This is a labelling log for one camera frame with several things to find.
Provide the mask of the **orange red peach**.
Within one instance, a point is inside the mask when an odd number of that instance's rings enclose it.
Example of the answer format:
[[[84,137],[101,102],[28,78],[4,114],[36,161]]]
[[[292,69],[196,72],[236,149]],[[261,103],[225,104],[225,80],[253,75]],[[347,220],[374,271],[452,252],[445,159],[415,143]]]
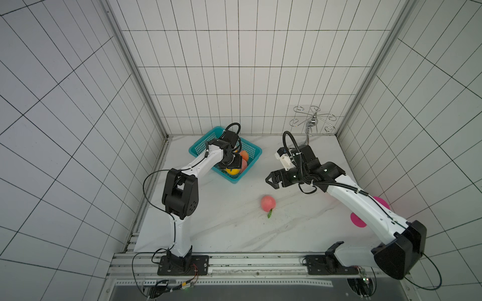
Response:
[[[248,152],[247,152],[246,150],[242,150],[242,151],[240,152],[240,155],[242,156],[242,159],[243,159],[244,161],[246,161],[246,162],[249,161],[249,154],[248,154]]]

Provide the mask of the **pink peach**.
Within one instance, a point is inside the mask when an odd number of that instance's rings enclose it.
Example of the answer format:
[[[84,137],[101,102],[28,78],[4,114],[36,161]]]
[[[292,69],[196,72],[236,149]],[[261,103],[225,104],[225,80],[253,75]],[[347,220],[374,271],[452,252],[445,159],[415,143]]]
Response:
[[[270,218],[273,210],[276,208],[276,200],[272,196],[264,196],[261,199],[261,208],[267,213],[267,217]]]
[[[247,161],[243,159],[242,160],[242,167],[241,167],[241,170],[240,170],[241,173],[243,173],[247,169],[247,166],[248,166]]]

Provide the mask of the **yellow peach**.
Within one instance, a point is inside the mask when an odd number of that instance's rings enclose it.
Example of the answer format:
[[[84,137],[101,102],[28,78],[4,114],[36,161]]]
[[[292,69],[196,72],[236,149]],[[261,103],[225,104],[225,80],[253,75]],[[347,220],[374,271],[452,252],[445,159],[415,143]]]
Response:
[[[240,173],[240,169],[226,169],[225,171],[226,171],[229,175],[232,175],[232,176],[237,175],[237,174]]]

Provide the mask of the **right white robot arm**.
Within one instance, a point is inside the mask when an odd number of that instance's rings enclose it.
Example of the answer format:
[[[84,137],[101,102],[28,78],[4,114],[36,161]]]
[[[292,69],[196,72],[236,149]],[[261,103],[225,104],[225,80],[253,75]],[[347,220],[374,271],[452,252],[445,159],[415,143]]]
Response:
[[[275,157],[283,167],[268,175],[267,184],[274,189],[307,184],[321,190],[343,203],[380,240],[362,247],[336,242],[325,252],[329,271],[338,267],[380,268],[389,277],[402,280],[424,255],[427,229],[421,222],[409,222],[384,207],[338,165],[320,163],[310,146],[282,147]]]

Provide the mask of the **teal plastic basket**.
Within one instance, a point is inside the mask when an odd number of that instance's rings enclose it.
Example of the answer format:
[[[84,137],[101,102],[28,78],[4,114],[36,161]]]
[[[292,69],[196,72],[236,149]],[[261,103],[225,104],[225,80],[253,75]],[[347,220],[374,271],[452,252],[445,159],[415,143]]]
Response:
[[[205,142],[210,141],[214,138],[219,138],[223,134],[224,128],[221,126],[216,126],[212,130],[208,131],[205,135],[197,140],[189,149],[188,152],[197,157],[201,153],[203,153],[206,149]],[[224,169],[219,169],[217,166],[213,167],[212,170],[219,174],[221,177],[225,178],[227,181],[236,184],[238,183],[245,175],[247,175],[250,168],[256,163],[256,161],[260,158],[262,154],[262,149],[255,144],[249,142],[244,138],[240,138],[242,143],[242,150],[246,151],[248,154],[248,161],[247,167],[243,171],[243,173],[239,173],[237,175],[230,175]]]

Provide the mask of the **silver metal cup rack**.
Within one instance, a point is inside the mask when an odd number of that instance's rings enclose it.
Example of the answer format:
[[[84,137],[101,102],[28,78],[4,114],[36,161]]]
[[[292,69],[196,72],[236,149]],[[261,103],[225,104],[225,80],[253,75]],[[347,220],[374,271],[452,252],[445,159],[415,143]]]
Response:
[[[338,118],[331,113],[321,113],[321,109],[317,106],[311,105],[307,110],[302,106],[295,106],[293,108],[295,114],[301,114],[305,119],[294,117],[290,120],[289,125],[291,127],[302,127],[304,129],[305,141],[299,143],[299,146],[307,146],[310,144],[310,138],[313,135],[313,131],[318,130],[318,124],[321,122],[324,131],[327,134],[331,134],[335,129],[335,122]]]

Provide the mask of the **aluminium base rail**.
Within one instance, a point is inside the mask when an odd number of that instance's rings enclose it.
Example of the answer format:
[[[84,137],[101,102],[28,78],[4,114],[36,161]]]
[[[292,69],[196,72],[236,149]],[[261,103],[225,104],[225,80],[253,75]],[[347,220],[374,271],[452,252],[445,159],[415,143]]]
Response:
[[[360,278],[366,282],[388,278],[380,268],[352,266],[355,275],[310,275],[302,264],[307,255],[324,253],[195,253],[184,272],[168,263],[165,254],[119,253],[107,272],[112,283],[152,287],[167,282],[173,287],[184,281],[201,285],[318,285],[331,286],[333,279]]]

